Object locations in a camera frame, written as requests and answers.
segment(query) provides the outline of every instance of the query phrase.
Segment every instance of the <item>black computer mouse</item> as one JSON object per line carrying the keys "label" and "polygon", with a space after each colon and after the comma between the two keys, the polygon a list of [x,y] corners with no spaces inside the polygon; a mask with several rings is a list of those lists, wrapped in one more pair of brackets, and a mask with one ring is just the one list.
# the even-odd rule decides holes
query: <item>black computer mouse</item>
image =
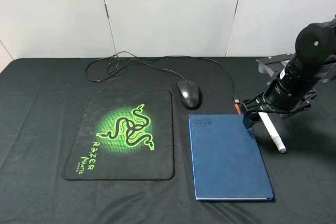
{"label": "black computer mouse", "polygon": [[193,81],[182,80],[177,82],[180,98],[183,105],[189,110],[195,110],[202,103],[201,92],[197,84]]}

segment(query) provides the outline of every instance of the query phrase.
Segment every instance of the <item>white wall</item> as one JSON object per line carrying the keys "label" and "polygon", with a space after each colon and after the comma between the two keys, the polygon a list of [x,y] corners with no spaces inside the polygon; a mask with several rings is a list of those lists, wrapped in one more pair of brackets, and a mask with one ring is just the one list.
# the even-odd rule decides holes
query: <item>white wall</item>
{"label": "white wall", "polygon": [[0,40],[0,72],[12,61],[11,56],[7,52],[5,46]]}
{"label": "white wall", "polygon": [[237,0],[106,0],[117,51],[225,56]]}
{"label": "white wall", "polygon": [[299,32],[330,21],[336,0],[239,0],[228,56],[272,56],[295,51]]}
{"label": "white wall", "polygon": [[0,39],[15,59],[115,52],[103,0],[0,0]]}

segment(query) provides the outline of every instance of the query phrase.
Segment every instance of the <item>snake logo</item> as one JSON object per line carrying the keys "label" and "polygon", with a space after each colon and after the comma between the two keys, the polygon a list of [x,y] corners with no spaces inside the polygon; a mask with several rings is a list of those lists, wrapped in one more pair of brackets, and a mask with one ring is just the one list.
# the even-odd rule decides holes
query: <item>snake logo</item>
{"label": "snake logo", "polygon": [[124,137],[125,145],[132,148],[140,143],[148,146],[151,151],[155,149],[153,136],[146,133],[145,129],[151,125],[151,119],[143,115],[144,104],[139,105],[136,109],[132,110],[133,118],[121,116],[115,121],[114,132],[109,130],[105,133],[97,133],[96,136],[100,138],[108,138],[115,140],[119,136]]}

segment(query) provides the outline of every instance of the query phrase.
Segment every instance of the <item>white marker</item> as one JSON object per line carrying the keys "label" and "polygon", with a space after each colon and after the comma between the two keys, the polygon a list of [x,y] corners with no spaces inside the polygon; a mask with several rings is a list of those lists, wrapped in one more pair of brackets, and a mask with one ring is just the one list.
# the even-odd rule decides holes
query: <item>white marker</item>
{"label": "white marker", "polygon": [[273,142],[275,143],[275,145],[277,146],[278,150],[280,153],[285,153],[286,147],[283,144],[281,137],[279,136],[279,133],[277,132],[277,130],[275,129],[271,119],[269,118],[268,114],[265,112],[259,112],[260,118],[262,120],[262,122],[264,123],[269,135],[271,136]]}

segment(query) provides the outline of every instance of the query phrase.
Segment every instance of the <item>mouse pad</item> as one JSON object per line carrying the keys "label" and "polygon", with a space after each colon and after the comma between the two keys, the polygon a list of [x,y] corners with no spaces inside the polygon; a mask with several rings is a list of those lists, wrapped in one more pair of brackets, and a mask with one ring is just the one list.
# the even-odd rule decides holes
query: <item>mouse pad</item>
{"label": "mouse pad", "polygon": [[62,175],[66,180],[171,179],[170,92],[92,93]]}

